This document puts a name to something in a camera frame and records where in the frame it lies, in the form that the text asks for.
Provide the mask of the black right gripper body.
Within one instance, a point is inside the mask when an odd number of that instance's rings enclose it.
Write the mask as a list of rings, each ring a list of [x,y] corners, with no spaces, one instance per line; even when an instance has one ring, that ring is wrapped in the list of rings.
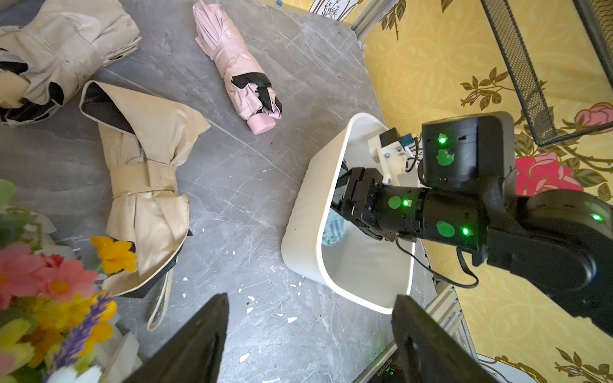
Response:
[[[385,185],[374,168],[352,168],[338,178],[331,208],[376,240],[422,237],[424,188]]]

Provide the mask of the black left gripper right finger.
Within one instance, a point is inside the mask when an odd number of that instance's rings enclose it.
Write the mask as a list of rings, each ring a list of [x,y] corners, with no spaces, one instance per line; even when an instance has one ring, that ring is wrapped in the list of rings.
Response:
[[[402,381],[495,381],[408,295],[396,298],[392,329]]]

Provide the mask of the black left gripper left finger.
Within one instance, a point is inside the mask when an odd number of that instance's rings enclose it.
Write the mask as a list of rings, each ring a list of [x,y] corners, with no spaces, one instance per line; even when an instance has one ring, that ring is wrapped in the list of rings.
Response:
[[[127,382],[216,382],[229,316],[228,295],[214,295]]]

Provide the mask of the mint green umbrella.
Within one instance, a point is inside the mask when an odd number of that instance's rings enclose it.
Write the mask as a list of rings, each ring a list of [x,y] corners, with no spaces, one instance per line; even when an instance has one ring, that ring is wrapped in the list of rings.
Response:
[[[333,209],[330,209],[322,233],[322,245],[333,247],[343,240],[346,233],[346,220]]]

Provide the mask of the pink umbrella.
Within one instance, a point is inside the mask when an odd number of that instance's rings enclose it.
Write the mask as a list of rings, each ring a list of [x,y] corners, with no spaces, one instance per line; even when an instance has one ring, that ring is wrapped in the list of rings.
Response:
[[[255,134],[272,130],[283,106],[241,33],[218,4],[193,5],[196,42],[215,63],[237,114]]]

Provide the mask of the beige umbrella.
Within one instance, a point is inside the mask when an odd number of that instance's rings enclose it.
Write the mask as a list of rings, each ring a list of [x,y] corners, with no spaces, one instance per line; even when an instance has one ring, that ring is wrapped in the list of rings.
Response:
[[[102,287],[114,296],[144,298],[161,282],[147,323],[153,332],[169,309],[173,268],[191,234],[177,169],[210,124],[187,105],[100,81],[84,85],[79,109],[97,123],[110,171],[106,234],[136,254],[134,271],[110,271]]]

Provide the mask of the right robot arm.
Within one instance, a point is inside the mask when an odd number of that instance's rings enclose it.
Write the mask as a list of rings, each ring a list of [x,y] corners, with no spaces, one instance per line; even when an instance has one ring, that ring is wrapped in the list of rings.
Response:
[[[338,178],[331,207],[376,240],[425,239],[527,280],[573,317],[612,332],[612,208],[556,189],[516,192],[512,117],[505,112],[425,123],[418,188],[378,169]]]

